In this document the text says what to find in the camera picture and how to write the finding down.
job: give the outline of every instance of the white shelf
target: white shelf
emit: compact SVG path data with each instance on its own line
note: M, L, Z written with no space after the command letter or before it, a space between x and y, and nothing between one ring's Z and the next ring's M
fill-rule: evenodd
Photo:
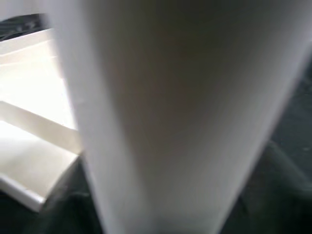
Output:
M1 189L34 209L77 155L0 121Z
M46 30L0 45L0 101L75 129L63 74L49 37Z

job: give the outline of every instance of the white cylindrical object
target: white cylindrical object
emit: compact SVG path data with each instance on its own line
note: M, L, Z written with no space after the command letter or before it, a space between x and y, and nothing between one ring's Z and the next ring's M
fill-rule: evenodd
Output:
M0 21L38 13L43 13L39 0L0 0Z
M312 1L47 3L107 233L215 234L304 65Z

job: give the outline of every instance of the white pole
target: white pole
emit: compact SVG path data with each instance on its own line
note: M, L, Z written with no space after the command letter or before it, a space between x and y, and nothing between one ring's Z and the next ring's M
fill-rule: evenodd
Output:
M108 234L222 226L312 32L311 0L48 0Z
M40 0L0 0L0 21L15 16L43 13Z

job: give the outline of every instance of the dark fabric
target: dark fabric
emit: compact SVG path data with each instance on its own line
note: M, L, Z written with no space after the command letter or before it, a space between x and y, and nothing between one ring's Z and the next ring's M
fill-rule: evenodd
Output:
M0 22L0 41L17 38L48 28L43 14L17 16Z
M0 217L1 234L20 234L36 219L37 213L0 192Z
M272 140L312 180L312 62L289 101Z
M311 202L310 181L269 142L221 234L312 233Z

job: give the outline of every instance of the white surface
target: white surface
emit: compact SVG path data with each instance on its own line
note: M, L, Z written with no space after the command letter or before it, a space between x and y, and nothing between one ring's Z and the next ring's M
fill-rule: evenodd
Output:
M77 155L0 121L0 173L46 198Z
M52 42L44 40L49 37L46 30L0 44L0 100L74 129Z
M304 66L312 1L46 2L106 232L217 233Z
M0 118L74 154L82 151L79 133L32 112L0 101Z
M0 0L0 21L15 16L44 13L40 0Z
M0 188L6 194L35 212L39 212L45 202L45 199L42 196L25 188L15 180L7 177L5 174L0 175Z

